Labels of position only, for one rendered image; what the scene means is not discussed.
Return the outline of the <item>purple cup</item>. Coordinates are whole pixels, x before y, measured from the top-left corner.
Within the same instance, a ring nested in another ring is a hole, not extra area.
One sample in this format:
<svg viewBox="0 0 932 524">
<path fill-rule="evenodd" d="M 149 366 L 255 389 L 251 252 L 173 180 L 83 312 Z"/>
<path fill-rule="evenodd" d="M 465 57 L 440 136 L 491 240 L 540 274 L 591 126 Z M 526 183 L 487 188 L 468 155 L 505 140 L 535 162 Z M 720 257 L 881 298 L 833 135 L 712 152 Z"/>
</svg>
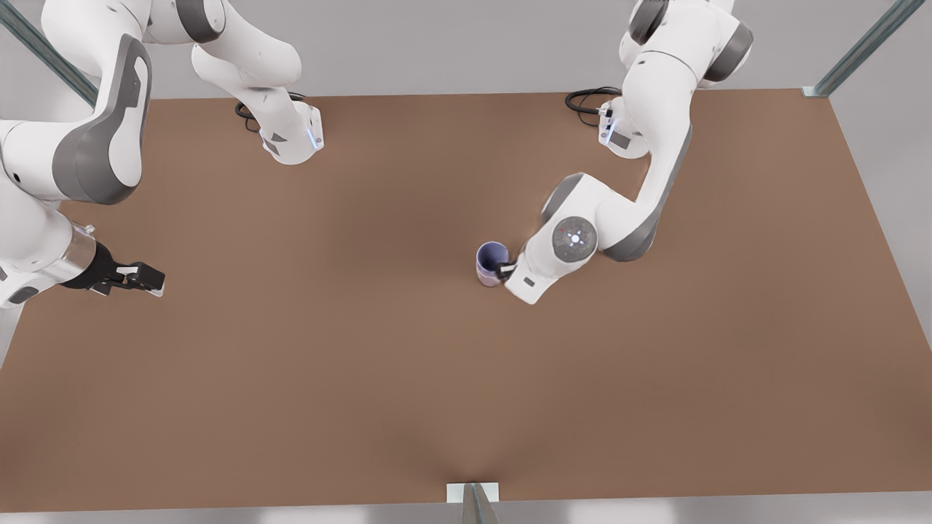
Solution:
<svg viewBox="0 0 932 524">
<path fill-rule="evenodd" d="M 500 264 L 510 261 L 509 249 L 500 242 L 485 242 L 476 252 L 476 274 L 480 283 L 486 287 L 497 286 L 502 279 L 499 278 L 497 268 Z"/>
</svg>

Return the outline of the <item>silver frame post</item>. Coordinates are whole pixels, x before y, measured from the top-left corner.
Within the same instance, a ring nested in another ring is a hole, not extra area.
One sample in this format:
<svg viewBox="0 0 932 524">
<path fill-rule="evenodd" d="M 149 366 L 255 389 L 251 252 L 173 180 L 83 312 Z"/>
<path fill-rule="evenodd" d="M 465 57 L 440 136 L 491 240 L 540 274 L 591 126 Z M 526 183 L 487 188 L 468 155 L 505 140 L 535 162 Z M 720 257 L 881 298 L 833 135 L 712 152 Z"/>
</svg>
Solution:
<svg viewBox="0 0 932 524">
<path fill-rule="evenodd" d="M 803 86 L 805 98 L 829 98 L 926 0 L 895 0 L 851 49 L 813 86 Z"/>
<path fill-rule="evenodd" d="M 84 102 L 92 108 L 95 106 L 98 96 L 97 87 L 72 63 L 64 59 L 57 50 L 53 49 L 47 37 L 40 33 L 40 30 L 37 30 L 36 26 L 33 26 L 33 23 L 30 23 L 9 0 L 0 0 L 0 25 L 4 26 L 48 69 L 56 73 L 59 79 L 63 80 Z"/>
<path fill-rule="evenodd" d="M 500 524 L 493 503 L 499 501 L 499 483 L 447 483 L 446 503 L 462 505 L 460 524 Z"/>
</svg>

